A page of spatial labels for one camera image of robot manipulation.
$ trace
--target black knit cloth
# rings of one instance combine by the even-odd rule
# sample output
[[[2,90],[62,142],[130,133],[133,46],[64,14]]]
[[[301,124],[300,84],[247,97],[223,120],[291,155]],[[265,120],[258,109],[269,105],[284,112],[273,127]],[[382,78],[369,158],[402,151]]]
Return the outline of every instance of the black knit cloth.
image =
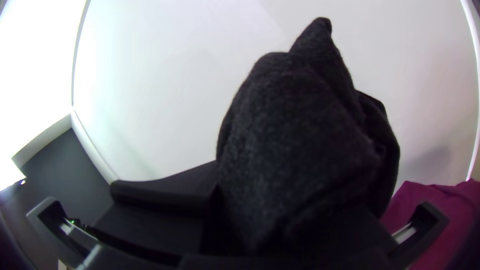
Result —
[[[331,33],[317,18],[258,60],[221,125],[219,184],[248,254],[357,204],[379,217],[392,196],[400,149],[385,108],[355,90]]]

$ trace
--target white surface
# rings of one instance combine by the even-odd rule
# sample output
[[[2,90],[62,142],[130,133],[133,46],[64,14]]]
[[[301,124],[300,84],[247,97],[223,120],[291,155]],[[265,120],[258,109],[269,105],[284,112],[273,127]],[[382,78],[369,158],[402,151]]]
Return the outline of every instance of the white surface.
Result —
[[[8,159],[70,113],[73,51],[84,4],[6,2],[0,14],[0,156],[7,161],[0,167],[19,173]],[[2,181],[17,180],[2,175]]]
[[[470,26],[470,33],[471,33],[473,47],[475,48],[475,55],[477,59],[476,61],[477,80],[479,80],[480,79],[480,16],[477,9],[474,6],[474,3],[471,0],[461,0],[461,4],[463,6],[463,10],[465,11],[465,15],[468,20],[468,25]],[[472,174],[474,174],[474,168],[477,162],[479,143],[480,143],[480,117],[477,120],[475,145],[473,147],[471,163],[468,168],[468,175],[467,175],[468,178],[474,177],[474,175]]]
[[[118,180],[118,176],[115,172],[110,168],[110,166],[105,162],[105,159],[102,157],[102,153],[95,148],[95,145],[92,143],[89,135],[85,131],[82,123],[77,116],[77,113],[72,110],[71,114],[71,127],[75,132],[76,137],[80,141],[83,149],[87,153],[88,157],[91,159],[93,164],[98,171],[100,172],[101,176],[107,181],[107,183],[111,184],[114,181]]]
[[[399,182],[465,180],[479,99],[460,1],[95,0],[78,47],[74,108],[120,179],[211,161],[253,63],[288,50],[320,16],[331,19],[356,88],[387,108]]]

